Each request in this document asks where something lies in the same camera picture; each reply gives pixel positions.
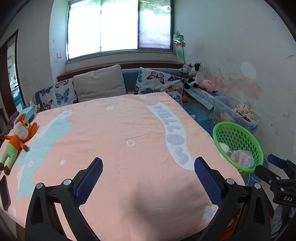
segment plastic storage box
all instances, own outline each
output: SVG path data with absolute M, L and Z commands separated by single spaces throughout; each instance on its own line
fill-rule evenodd
M 238 113 L 232 110 L 240 103 L 240 101 L 233 97 L 216 96 L 212 122 L 217 124 L 221 121 L 230 121 L 246 128 L 251 133 L 255 131 L 260 123 L 260 117 L 253 111 L 254 121 L 248 122 L 245 120 Z

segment bed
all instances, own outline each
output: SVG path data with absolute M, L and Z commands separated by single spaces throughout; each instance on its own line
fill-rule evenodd
M 166 93 L 67 105 L 34 121 L 39 129 L 27 142 L 30 150 L 20 153 L 7 176 L 7 213 L 23 227 L 37 183 L 58 185 L 95 157 L 103 160 L 103 173 L 80 210 L 100 240 L 181 240 L 204 229 L 217 207 L 193 170 L 199 156 L 244 185 L 210 135 Z M 75 240 L 58 205 L 57 211 Z

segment pink plush toy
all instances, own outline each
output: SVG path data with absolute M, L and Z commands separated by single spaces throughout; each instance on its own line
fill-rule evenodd
M 207 92 L 212 93 L 213 91 L 217 91 L 216 87 L 210 80 L 200 79 L 201 84 L 199 84 L 199 87 L 202 89 L 207 90 Z

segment orange plush toy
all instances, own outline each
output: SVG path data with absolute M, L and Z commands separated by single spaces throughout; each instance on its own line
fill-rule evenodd
M 23 143 L 29 140 L 37 132 L 37 123 L 34 122 L 32 125 L 25 119 L 26 114 L 20 115 L 13 127 L 13 136 L 7 136 L 3 133 L 0 134 L 1 139 L 9 140 L 6 149 L 3 153 L 0 162 L 0 171 L 4 170 L 6 175 L 10 174 L 11 167 L 17 158 L 17 154 L 20 148 L 24 151 L 29 151 L 28 147 Z M 9 157 L 7 166 L 4 167 L 6 159 Z

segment blue gripper pad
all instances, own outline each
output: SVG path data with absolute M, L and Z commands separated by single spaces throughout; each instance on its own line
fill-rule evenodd
M 74 202 L 77 207 L 86 203 L 102 172 L 103 162 L 100 158 L 96 158 L 75 189 Z
M 223 204 L 222 189 L 208 169 L 209 166 L 206 165 L 207 164 L 198 157 L 194 162 L 194 171 L 211 202 L 220 208 Z
M 267 161 L 280 169 L 285 169 L 287 167 L 287 164 L 283 159 L 280 159 L 273 154 L 268 155 Z

